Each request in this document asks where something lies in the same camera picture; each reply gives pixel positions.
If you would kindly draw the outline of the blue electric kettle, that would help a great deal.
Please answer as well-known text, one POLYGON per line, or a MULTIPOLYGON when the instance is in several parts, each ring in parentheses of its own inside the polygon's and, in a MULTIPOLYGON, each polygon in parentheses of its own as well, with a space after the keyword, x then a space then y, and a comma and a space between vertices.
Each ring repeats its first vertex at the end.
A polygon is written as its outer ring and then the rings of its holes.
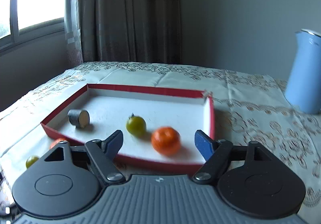
POLYGON ((320 34, 302 29, 296 33, 297 54, 284 96, 306 114, 320 113, 320 34))

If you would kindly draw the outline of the red cardboard tray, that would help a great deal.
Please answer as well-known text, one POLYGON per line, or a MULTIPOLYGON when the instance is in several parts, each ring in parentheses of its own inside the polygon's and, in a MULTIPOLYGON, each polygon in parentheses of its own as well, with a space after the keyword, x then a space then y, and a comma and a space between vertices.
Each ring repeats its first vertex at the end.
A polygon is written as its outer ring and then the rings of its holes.
POLYGON ((124 135, 118 162, 173 173, 193 173, 205 163, 195 133, 214 138, 213 95, 208 91, 86 84, 41 122, 52 139, 71 145, 124 135))

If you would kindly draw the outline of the window frame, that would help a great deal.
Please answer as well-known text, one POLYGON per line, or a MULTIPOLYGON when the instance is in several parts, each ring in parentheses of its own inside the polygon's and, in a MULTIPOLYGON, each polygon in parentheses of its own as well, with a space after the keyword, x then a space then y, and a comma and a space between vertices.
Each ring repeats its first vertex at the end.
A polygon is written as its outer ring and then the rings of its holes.
POLYGON ((1 53, 63 30, 65 0, 1 0, 1 53))

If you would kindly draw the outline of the small green tomato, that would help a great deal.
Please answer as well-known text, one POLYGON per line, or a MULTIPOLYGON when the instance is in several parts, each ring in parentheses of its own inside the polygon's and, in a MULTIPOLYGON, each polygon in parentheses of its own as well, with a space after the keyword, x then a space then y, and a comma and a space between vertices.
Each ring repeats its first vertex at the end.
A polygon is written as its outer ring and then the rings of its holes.
POLYGON ((35 156, 35 155, 30 156, 25 162, 26 168, 28 169, 29 167, 31 167, 31 165, 33 165, 38 160, 39 160, 38 156, 35 156))

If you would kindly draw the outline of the floral tablecloth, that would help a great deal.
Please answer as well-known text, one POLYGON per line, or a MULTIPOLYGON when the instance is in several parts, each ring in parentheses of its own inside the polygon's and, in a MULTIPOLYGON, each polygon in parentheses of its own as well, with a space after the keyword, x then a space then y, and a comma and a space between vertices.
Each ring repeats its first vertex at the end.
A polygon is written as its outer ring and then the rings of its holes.
POLYGON ((1 112, 1 173, 4 187, 25 171, 25 160, 50 145, 41 121, 69 94, 87 83, 122 84, 211 91, 215 133, 237 145, 264 144, 305 183, 299 212, 320 223, 320 115, 294 109, 286 82, 268 75, 174 64, 87 62, 30 90, 1 112))

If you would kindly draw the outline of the dark sugarcane piece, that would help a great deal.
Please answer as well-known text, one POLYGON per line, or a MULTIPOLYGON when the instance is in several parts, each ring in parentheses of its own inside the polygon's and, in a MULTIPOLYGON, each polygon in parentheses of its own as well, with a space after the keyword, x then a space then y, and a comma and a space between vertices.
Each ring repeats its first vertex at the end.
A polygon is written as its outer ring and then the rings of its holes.
POLYGON ((67 113, 69 122, 76 128, 85 128, 90 124, 90 115, 86 110, 71 109, 67 113))

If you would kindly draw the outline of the brown curtain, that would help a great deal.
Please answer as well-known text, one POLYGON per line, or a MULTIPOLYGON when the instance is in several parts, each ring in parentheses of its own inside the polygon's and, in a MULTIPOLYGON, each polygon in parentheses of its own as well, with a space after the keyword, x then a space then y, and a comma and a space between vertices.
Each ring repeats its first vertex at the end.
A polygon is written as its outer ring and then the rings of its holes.
POLYGON ((65 0, 64 25, 72 66, 182 59, 180 0, 65 0))

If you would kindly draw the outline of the small orange mandarin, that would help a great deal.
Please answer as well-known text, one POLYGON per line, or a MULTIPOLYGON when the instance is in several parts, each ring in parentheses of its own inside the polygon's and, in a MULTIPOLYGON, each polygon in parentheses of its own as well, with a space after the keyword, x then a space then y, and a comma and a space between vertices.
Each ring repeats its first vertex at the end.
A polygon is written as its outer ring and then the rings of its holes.
POLYGON ((65 143, 67 142, 67 139, 65 138, 58 138, 58 139, 55 139, 51 144, 50 144, 50 147, 49 149, 52 149, 55 145, 59 144, 59 143, 65 143))

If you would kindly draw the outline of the large orange mandarin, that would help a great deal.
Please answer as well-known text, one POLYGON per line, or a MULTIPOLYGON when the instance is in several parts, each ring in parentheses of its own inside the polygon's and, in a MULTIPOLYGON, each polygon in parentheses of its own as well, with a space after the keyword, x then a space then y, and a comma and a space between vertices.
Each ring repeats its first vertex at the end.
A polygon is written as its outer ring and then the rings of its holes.
POLYGON ((181 148, 180 134, 172 127, 160 127, 152 133, 151 145, 159 154, 172 156, 181 148))

